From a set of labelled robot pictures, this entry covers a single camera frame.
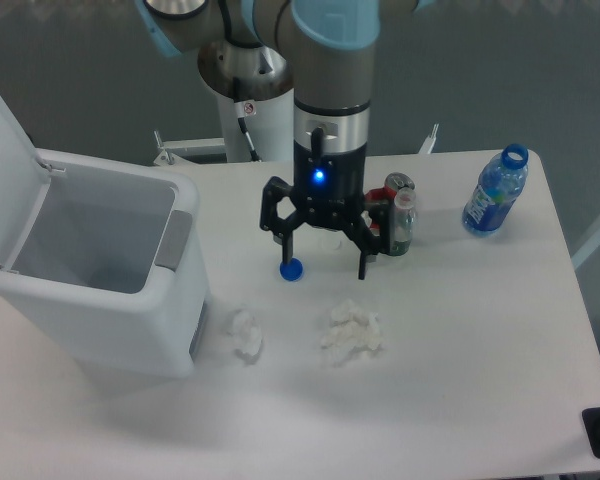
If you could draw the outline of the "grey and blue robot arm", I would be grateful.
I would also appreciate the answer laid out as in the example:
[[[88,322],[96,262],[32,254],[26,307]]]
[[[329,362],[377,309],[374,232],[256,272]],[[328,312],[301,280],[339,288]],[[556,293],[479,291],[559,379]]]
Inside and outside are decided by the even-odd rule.
[[[260,102],[293,97],[293,179],[264,186],[260,226],[282,248],[280,273],[302,264],[302,225],[339,231],[360,263],[406,251],[402,187],[363,188],[375,45],[381,20],[415,1],[140,1],[137,9],[168,55],[198,54],[206,85],[229,100],[241,131]]]

